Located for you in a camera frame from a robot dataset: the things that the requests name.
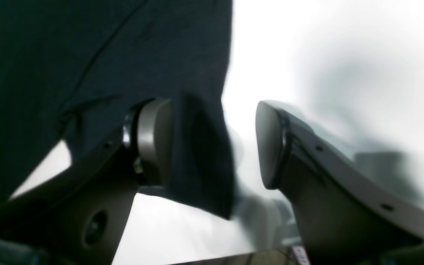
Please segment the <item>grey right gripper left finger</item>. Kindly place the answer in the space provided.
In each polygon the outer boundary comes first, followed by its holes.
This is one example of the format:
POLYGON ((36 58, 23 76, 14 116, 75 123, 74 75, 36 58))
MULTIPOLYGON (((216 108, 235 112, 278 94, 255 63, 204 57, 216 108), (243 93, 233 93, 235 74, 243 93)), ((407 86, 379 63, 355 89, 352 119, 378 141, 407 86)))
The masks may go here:
POLYGON ((167 184, 171 99, 132 107, 69 169, 0 204, 0 265, 110 265, 142 186, 167 184))

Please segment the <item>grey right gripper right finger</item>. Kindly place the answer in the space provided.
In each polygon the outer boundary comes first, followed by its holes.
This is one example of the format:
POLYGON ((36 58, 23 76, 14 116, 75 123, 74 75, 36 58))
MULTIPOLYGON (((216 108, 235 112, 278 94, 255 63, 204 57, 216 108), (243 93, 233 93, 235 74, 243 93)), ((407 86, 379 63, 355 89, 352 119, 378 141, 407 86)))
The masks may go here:
POLYGON ((291 114, 264 100, 255 116, 261 179, 290 201, 313 265, 424 265, 424 210, 360 174, 291 114))

